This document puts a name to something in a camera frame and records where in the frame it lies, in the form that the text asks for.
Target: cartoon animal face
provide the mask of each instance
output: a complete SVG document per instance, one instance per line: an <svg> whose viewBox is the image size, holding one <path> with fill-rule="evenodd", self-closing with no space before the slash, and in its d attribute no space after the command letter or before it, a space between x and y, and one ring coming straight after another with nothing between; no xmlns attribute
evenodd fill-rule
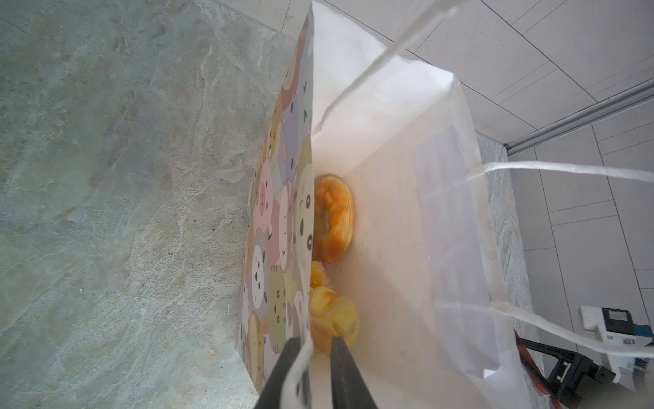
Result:
<svg viewBox="0 0 654 409"><path fill-rule="evenodd" d="M245 332L246 335L243 339L243 363L245 364L247 373L250 375L250 379L252 379L252 354L250 353L252 350L252 344L250 343L249 329Z"/></svg>
<svg viewBox="0 0 654 409"><path fill-rule="evenodd" d="M266 264L268 268L272 268L279 262L279 195L273 200L273 229L266 233Z"/></svg>
<svg viewBox="0 0 654 409"><path fill-rule="evenodd" d="M254 208L254 228L261 231L272 231L273 216L273 170L270 167L270 160L264 160L261 167L257 202Z"/></svg>
<svg viewBox="0 0 654 409"><path fill-rule="evenodd" d="M266 251L266 237L267 234L257 230L254 235L254 249L252 250L252 268L250 276L246 280L246 285L249 285L251 290L250 296L250 309L254 310L259 317L259 321L263 321L268 311L269 302L269 286L270 282L267 279L268 267L266 265L268 252Z"/></svg>
<svg viewBox="0 0 654 409"><path fill-rule="evenodd" d="M256 390L261 390L264 383L264 332L266 324L260 324L259 318L253 312L250 315L250 365L252 381Z"/></svg>
<svg viewBox="0 0 654 409"><path fill-rule="evenodd" d="M288 265L290 252L290 230L291 206L288 196L288 185L284 184L279 194L279 224L277 227L277 237L279 238L279 265L282 270Z"/></svg>
<svg viewBox="0 0 654 409"><path fill-rule="evenodd" d="M293 258L304 283L309 282L313 249L313 168L305 166L295 184Z"/></svg>
<svg viewBox="0 0 654 409"><path fill-rule="evenodd" d="M298 88L298 74L300 71L300 61L302 59L302 53L304 52L304 42L307 38L307 24L302 27L300 31L300 38L298 38L298 45L293 53L293 58L288 65L288 71L286 72L286 78L284 79L284 84L280 91L280 96L282 97L282 108L286 110L290 105L291 99L295 94Z"/></svg>
<svg viewBox="0 0 654 409"><path fill-rule="evenodd" d="M282 141L277 162L284 182L287 179L295 179L298 166L298 111L298 99L294 96L284 111Z"/></svg>
<svg viewBox="0 0 654 409"><path fill-rule="evenodd" d="M274 266L268 274L270 280L270 294L268 300L268 314L266 314L266 323L272 350L280 353L286 342L286 283L284 282L284 272L281 267Z"/></svg>
<svg viewBox="0 0 654 409"><path fill-rule="evenodd" d="M269 335L264 335L264 382L268 380L273 368L279 359L279 352L275 352L271 347Z"/></svg>
<svg viewBox="0 0 654 409"><path fill-rule="evenodd" d="M277 154L279 152L279 143L282 137L282 98L281 96L277 98L277 103L275 104L275 110L273 111L273 117L268 126L268 133L266 134L266 139L264 140L264 154L267 159L270 159L270 166L275 167L277 163Z"/></svg>

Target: glazed donut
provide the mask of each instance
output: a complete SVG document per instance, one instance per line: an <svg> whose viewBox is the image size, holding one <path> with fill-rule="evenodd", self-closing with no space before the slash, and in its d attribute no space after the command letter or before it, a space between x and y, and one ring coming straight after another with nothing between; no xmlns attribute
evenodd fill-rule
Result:
<svg viewBox="0 0 654 409"><path fill-rule="evenodd" d="M327 287L330 290L334 289L332 280L327 276L325 266L323 266L319 261L311 262L311 280L309 281L309 287L312 289L316 287Z"/></svg>
<svg viewBox="0 0 654 409"><path fill-rule="evenodd" d="M354 303L327 287L310 290L309 317L316 351L328 357L334 336L342 337L348 346L352 346L361 329L361 318Z"/></svg>
<svg viewBox="0 0 654 409"><path fill-rule="evenodd" d="M313 259L331 264L352 241L352 193L338 177L323 175L315 182L314 198Z"/></svg>

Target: white tile floor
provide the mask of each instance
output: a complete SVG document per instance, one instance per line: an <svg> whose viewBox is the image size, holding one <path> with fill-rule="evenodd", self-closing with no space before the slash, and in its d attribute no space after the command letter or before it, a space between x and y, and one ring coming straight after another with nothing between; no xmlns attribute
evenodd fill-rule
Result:
<svg viewBox="0 0 654 409"><path fill-rule="evenodd" d="M654 171L653 127L654 101L509 160ZM582 305L621 308L637 324L654 323L654 188L550 171L515 170L511 178L534 311L588 337L593 334L581 326ZM541 340L574 349L548 334Z"/></svg>

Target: tile grout line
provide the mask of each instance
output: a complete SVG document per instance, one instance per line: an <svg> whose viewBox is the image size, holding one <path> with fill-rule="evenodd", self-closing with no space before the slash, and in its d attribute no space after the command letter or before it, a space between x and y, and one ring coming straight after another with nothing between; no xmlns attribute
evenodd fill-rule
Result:
<svg viewBox="0 0 654 409"><path fill-rule="evenodd" d="M620 85L621 82L628 81L628 80L634 78L636 75L638 75L638 74L642 74L642 73L644 73L645 71L647 71L648 69L652 69L652 68L654 68L654 66L653 66L653 67L645 68L644 70L639 71L639 72L637 72L637 73L635 73L635 74L633 74L633 75L631 75L631 76L629 76L629 77L623 79L622 81L618 81L618 82L616 82L616 83L613 84L613 85L609 85L609 86L607 86L606 88L603 88L603 89L601 89L601 90L599 90L599 91L596 91L595 94L597 95L597 94L599 94L599 93L602 92L602 91L606 91L607 89L611 88L612 86ZM642 84L643 82L646 82L646 81L649 81L649 79L647 79L647 80L645 80L645 81L641 81L641 82L639 82L638 84Z"/></svg>
<svg viewBox="0 0 654 409"><path fill-rule="evenodd" d="M432 32L429 33L429 35L427 35L427 37L425 37L424 40L422 40L422 42L420 43L420 45L419 45L418 47L415 48L415 52L418 52L418 48L422 47L422 45L424 44L424 42L427 41L427 39L428 39L429 37L431 37L432 34L434 34L434 31L436 31L436 29L438 28L438 26L440 26L442 22L446 21L446 19L447 19L447 16L445 16L444 19L442 19L441 21L438 22L438 24L436 24L436 27L434 27L434 29L432 30Z"/></svg>
<svg viewBox="0 0 654 409"><path fill-rule="evenodd" d="M516 85L516 84L517 84L521 79L523 79L523 78L525 78L527 75L533 73L535 70L539 69L540 67L542 67L543 65L547 64L548 62L549 62L549 61L546 61L546 62L542 63L541 65L537 66L536 68L534 68L533 70L529 71L527 74L525 74L525 75L523 75L522 77L520 77L519 79L517 79L513 84L511 84L511 85L509 85L508 87L504 88L502 91L499 91L497 94L493 95L493 96L492 96L491 98L489 98L489 99L492 101L493 98L495 98L496 96L500 95L502 92L508 90L508 89L511 88L512 86Z"/></svg>
<svg viewBox="0 0 654 409"><path fill-rule="evenodd" d="M534 156L538 160L538 154L536 153L536 148L534 148ZM559 258L559 249L557 249L557 239L554 237L554 229L552 228L552 220L549 218L549 208L547 207L547 196L545 195L545 185L543 185L543 175L540 170L538 171L538 177L540 178L540 186L543 189L543 198L545 199L545 210L547 210L547 220L549 221L549 231L552 233L552 241L554 242L554 250L557 254L557 263L559 264L559 274L561 275L561 283L563 284L563 295L566 297L566 305L568 306L568 318L570 318L570 328L574 332L574 324L572 323L572 312L570 312L570 301L568 301L568 291L566 290L566 281L563 279L563 270L561 269L561 260ZM579 352L579 346L575 344L577 352Z"/></svg>
<svg viewBox="0 0 654 409"><path fill-rule="evenodd" d="M545 17L547 17L547 16L549 16L550 14L552 14L556 9L558 9L558 8L561 7L561 6L563 6L563 4L565 4L565 2L567 2L567 1L568 1L568 0L565 0L563 3L559 4L559 5L558 5L554 10L552 10L552 11L549 12L549 13L547 13L547 14L545 15ZM490 6L488 6L488 4L486 4L486 3L484 2L484 0L481 0L481 2L484 3L484 5L486 5L486 7L488 7L488 8L489 8L493 13L495 13L495 15L496 15L497 17L501 18L503 22L505 22L506 24L509 24L508 21L506 21L506 20L505 20L502 16L500 16L500 15L499 15L495 10L493 10ZM543 20L543 18L541 18L540 20L538 20L538 21L536 22L536 24L540 23L540 21ZM527 31L531 30L534 26L531 26L528 30L525 31L525 33L527 33ZM578 83L577 81L575 81L575 80L574 80L570 75L568 75L567 72L563 71L563 70L561 69L561 67L559 67L559 65L558 65L557 63L555 63L554 61L552 61L552 59L551 59L550 57L546 56L544 52L542 52L542 51L541 51L537 46L534 45L534 43L532 43L531 41L529 41L529 40L528 40L528 39L527 39L527 38L526 38L526 37L525 37L525 36L524 36L520 31L518 31L518 30L517 30L515 27L513 27L511 24L509 24L509 27L512 28L516 33L518 33L518 35L519 35L520 37L524 38L525 41L528 42L532 47L534 47L534 48L535 48L535 49L536 49L536 50L537 50L537 51L538 51L538 52L539 52L543 57L547 58L547 59L548 59L552 64L554 64L554 66L555 66L557 69L560 69L561 72L564 73L564 74L566 75L566 77L568 77L572 82L574 82L575 84L577 84L577 86L578 86L579 88L581 88L581 89L582 89L582 90L583 90L583 91L584 91L584 92L585 92L589 97L591 97L591 99L592 99L593 101L595 101L595 103L598 103L598 102L599 102L599 101L598 101L597 99L595 99L592 95L590 95L590 93L589 93L588 91L586 91L586 90L584 89L584 87L582 87L581 85L579 85L579 83Z"/></svg>
<svg viewBox="0 0 654 409"><path fill-rule="evenodd" d="M644 124L644 125L641 125L641 126L637 126L637 127L635 127L635 128L631 128L631 129L629 129L629 130L626 130L626 131L623 131L623 132L617 133L617 134L615 134L615 135L613 135L613 136L609 136L608 138L604 138L604 139L602 139L601 141L598 141L598 142L608 141L609 139L611 139L611 138L613 138L613 137L620 136L620 135L622 135L623 133L627 133L627 132L631 132L631 131L633 131L633 130L640 129L640 128L642 128L642 127L644 127L644 126L647 126L647 125L650 125L650 124L654 124L654 120L652 120L651 122L648 122L647 124Z"/></svg>
<svg viewBox="0 0 654 409"><path fill-rule="evenodd" d="M279 33L282 34L284 31L284 26L286 25L286 17L288 17L288 10L290 9L290 2L293 0L288 0L288 6L286 6L286 14L284 14L284 21L282 22L282 28L279 30Z"/></svg>
<svg viewBox="0 0 654 409"><path fill-rule="evenodd" d="M543 16L543 18L541 18L540 20L538 20L537 22L535 22L531 27L529 27L528 29L526 29L526 30L525 30L525 33L526 33L527 31L531 30L532 28L534 28L534 26L535 26L536 24L538 24L538 23L540 23L541 21L543 21L543 20L545 19L545 17L547 17L547 16L549 16L550 14L554 13L554 12L555 12L559 7L561 7L561 6L563 6L565 3L567 3L567 1L568 1L568 0L564 0L563 3L559 4L558 6L556 6L556 7L554 8L554 10L552 10L552 11L549 12L549 13L547 13L545 16Z"/></svg>
<svg viewBox="0 0 654 409"><path fill-rule="evenodd" d="M597 141L597 135L595 135L595 128L591 124L591 129L593 130L593 136L595 138L595 143L597 144L597 150L600 150L600 144ZM602 166L604 166L604 157L600 154L600 159L602 160ZM611 181L609 180L609 177L606 177L606 182L609 185L609 192L611 192L611 197L613 198L613 202L615 203L615 212L617 213L617 221L620 223L620 230L622 230L622 238L625 240L625 246L627 247L627 254L629 255L629 261L631 262L631 268L634 272L634 277L636 278L636 285L638 286L638 292L640 293L640 301L643 303L643 309L645 310L645 316L647 317L647 323L651 325L651 321L649 320L649 314L647 313L647 308L645 307L645 298L643 297L643 291L640 288L640 284L638 283L638 274L636 274L636 267L634 266L634 259L631 257L631 250L629 250L629 243L627 243L627 235L625 235L625 228L622 227L622 219L620 219L620 212L617 209L617 203L615 202L615 196L613 195L613 189L611 188Z"/></svg>
<svg viewBox="0 0 654 409"><path fill-rule="evenodd" d="M554 213L554 212L556 212L556 211L564 211L564 210L576 209L577 207L590 206L590 205L593 205L593 204L606 203L606 202L612 202L612 201L613 201L613 199L602 200L601 202L595 202L595 203L589 203L589 204L585 204L585 205L578 205L578 206L566 207L565 209L559 209L559 210L552 210L550 213Z"/></svg>
<svg viewBox="0 0 654 409"><path fill-rule="evenodd" d="M608 155L608 154L611 154L611 153L615 153L615 152L623 151L623 150L625 150L625 149L629 149L629 148L637 147L638 145L642 145L642 144L647 143L647 142L652 142L653 140L654 140L654 139L650 139L649 141L638 142L638 143L635 144L635 145L631 145L631 146L629 146L629 147L625 147L625 148L620 148L620 149L617 149L617 150L615 150L615 151L611 151L611 152L607 152L607 153L600 153L600 156L604 156L604 155Z"/></svg>
<svg viewBox="0 0 654 409"><path fill-rule="evenodd" d="M516 18L515 21L514 21L513 23L511 23L511 24L512 24L512 25L515 24L518 20L520 20L522 17L524 17L525 14L527 14L528 12L530 12L534 7L538 6L542 1L543 1L543 0L538 0L538 2L537 2L535 5L531 6L531 7L529 8L529 10L525 11L525 12L523 13L522 16Z"/></svg>
<svg viewBox="0 0 654 409"><path fill-rule="evenodd" d="M609 217L615 217L615 216L617 216L617 215L612 215L612 216L602 216L602 217L593 217L592 219L583 219L583 220L575 220L574 222L565 222L565 223L552 224L552 226L561 226L561 225L563 225L563 224L587 222L587 221L589 221L589 220L607 219L607 218L609 218Z"/></svg>
<svg viewBox="0 0 654 409"><path fill-rule="evenodd" d="M611 78L612 76L614 76L614 75L618 75L618 74L620 74L621 72L626 71L627 69L630 69L630 68L633 67L634 65L638 65L638 64L640 64L640 63L642 63L642 62L644 62L644 61L649 60L649 59L652 58L652 57L654 57L654 54L650 55L649 57L647 57L647 58L644 59L644 60L640 60L639 62L633 63L632 65L628 66L627 68L623 68L623 69L621 69L620 71L616 72L615 74L611 74L611 75L609 75L608 77L606 77L606 78L603 79L603 80L597 81L597 82L594 83L593 85L588 85L588 88L590 88L590 87L592 87L592 86L596 86L596 85L599 84L600 82L602 82L602 81L606 81L606 80L608 80L609 78Z"/></svg>

